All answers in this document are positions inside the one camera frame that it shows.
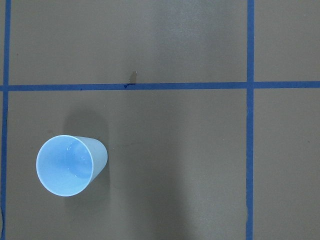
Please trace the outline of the light blue plastic cup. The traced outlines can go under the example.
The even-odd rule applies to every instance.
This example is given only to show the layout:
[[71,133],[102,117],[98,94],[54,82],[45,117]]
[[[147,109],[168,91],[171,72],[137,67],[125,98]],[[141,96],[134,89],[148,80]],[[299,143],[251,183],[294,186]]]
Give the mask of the light blue plastic cup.
[[97,139],[58,135],[47,140],[36,157],[36,173],[52,194],[79,194],[100,174],[108,162],[108,151]]

